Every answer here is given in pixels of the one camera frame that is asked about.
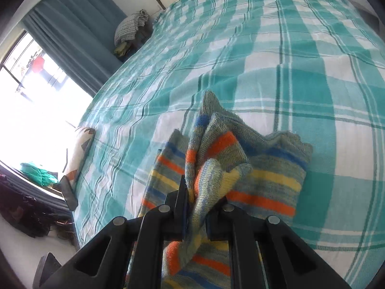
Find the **striped knit sweater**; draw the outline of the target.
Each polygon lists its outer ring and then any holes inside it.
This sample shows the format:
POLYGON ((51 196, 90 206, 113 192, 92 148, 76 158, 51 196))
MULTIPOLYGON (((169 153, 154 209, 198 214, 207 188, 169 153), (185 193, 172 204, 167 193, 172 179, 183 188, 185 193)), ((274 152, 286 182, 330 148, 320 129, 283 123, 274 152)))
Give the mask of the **striped knit sweater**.
POLYGON ((174 130, 158 152, 141 202, 145 215, 181 181, 187 185, 187 235, 164 248, 161 286, 229 288, 228 244, 208 239, 207 214, 226 198, 254 217, 276 215, 290 223, 312 154, 297 134, 263 136, 205 92, 192 133, 174 130))

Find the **pile of clothes on nightstand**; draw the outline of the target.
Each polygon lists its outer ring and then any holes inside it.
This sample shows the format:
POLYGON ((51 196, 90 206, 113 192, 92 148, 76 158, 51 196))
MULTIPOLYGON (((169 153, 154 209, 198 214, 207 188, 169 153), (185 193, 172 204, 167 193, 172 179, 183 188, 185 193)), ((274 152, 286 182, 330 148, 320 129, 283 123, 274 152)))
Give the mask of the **pile of clothes on nightstand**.
POLYGON ((142 9, 132 13, 118 25, 114 35, 115 56, 122 58, 131 48, 138 50, 150 38, 152 30, 148 20, 148 12, 142 9))

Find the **patterned beige pillow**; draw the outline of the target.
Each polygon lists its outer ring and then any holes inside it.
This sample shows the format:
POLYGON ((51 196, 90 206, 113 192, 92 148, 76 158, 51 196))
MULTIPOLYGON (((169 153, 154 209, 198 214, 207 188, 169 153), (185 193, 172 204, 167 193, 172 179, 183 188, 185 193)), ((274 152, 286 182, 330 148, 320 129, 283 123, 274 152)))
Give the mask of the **patterned beige pillow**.
POLYGON ((72 188, 76 187, 78 176, 93 143, 95 133, 94 128, 78 127, 74 132, 70 146, 67 148, 67 163, 63 173, 68 178, 72 188))

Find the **teal plaid bedspread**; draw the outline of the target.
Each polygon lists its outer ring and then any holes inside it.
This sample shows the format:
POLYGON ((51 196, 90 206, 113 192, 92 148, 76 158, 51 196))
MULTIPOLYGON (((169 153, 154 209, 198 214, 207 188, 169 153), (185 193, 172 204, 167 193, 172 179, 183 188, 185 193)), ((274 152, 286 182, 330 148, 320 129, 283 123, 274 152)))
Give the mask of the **teal plaid bedspread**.
POLYGON ((306 176, 266 175, 231 203, 280 216, 352 287, 384 263, 384 42, 347 0, 177 0, 96 94, 95 139, 76 185, 78 242, 135 218, 178 188, 205 123, 206 91, 261 136, 313 146, 306 176))

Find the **teal curtain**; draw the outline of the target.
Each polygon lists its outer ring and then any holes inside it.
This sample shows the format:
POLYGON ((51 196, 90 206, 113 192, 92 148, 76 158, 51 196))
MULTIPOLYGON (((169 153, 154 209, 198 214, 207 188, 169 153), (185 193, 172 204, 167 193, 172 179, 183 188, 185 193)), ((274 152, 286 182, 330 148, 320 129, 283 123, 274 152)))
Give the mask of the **teal curtain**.
POLYGON ((22 23, 60 68, 95 96, 121 66, 113 54, 114 35, 125 17, 113 0, 42 0, 22 23))

